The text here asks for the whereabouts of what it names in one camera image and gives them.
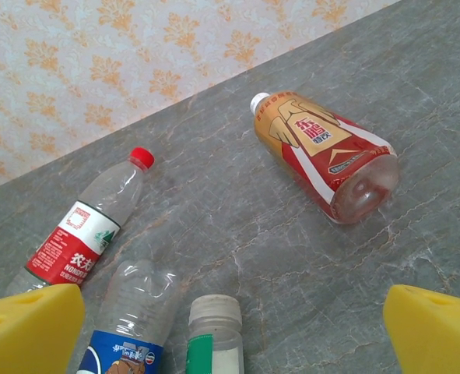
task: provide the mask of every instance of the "orange floral pattern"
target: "orange floral pattern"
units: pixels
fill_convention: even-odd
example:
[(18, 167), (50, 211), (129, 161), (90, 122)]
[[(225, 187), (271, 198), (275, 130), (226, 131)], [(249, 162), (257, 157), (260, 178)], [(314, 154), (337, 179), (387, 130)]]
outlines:
[(0, 0), (0, 184), (397, 0)]

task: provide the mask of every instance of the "bottle label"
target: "bottle label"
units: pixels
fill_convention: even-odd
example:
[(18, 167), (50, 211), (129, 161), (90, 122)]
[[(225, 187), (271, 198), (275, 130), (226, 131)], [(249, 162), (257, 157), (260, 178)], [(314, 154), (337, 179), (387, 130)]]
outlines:
[(212, 374), (212, 340), (208, 333), (188, 341), (186, 374)]
[(95, 330), (76, 374), (155, 374), (163, 348)]
[(120, 228), (77, 201), (27, 261), (26, 269), (49, 284), (81, 284)]
[(313, 198), (332, 218), (330, 202), (339, 186), (392, 146), (294, 92), (268, 97), (255, 115), (259, 139), (312, 187)]

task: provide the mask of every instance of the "bottle cap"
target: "bottle cap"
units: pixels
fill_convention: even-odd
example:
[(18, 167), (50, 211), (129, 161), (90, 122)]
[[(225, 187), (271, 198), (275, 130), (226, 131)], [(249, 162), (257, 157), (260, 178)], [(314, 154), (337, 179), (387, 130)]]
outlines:
[(261, 100), (268, 96), (270, 95), (266, 92), (261, 92), (254, 96), (254, 98), (251, 100), (251, 112), (253, 115), (255, 115), (255, 111), (257, 111), (258, 105), (261, 102)]
[(150, 168), (155, 161), (153, 155), (148, 150), (141, 148), (140, 146), (137, 146), (131, 151), (130, 157), (140, 161), (147, 169)]
[(206, 295), (195, 299), (191, 304), (188, 325), (202, 317), (231, 318), (242, 325), (240, 304), (226, 295)]

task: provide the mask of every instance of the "blue label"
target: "blue label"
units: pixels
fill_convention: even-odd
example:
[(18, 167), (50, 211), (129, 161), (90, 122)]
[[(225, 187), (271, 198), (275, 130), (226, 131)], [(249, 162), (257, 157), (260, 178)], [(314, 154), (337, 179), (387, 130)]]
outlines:
[(163, 348), (95, 330), (76, 374), (155, 374)]

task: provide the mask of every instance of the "water bottle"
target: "water bottle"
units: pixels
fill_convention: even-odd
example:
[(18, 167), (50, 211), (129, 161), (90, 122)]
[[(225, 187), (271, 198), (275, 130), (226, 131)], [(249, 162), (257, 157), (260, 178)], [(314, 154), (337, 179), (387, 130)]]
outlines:
[(297, 93), (257, 94), (255, 132), (336, 223), (353, 224), (377, 209), (399, 181), (392, 146)]
[(238, 301), (206, 295), (191, 304), (186, 374), (244, 374)]
[(101, 173), (27, 261), (6, 295), (51, 284), (80, 285), (135, 209), (153, 162), (148, 150), (137, 147), (128, 161)]
[(123, 262), (109, 283), (77, 374), (155, 374), (179, 290), (170, 271), (144, 259)]

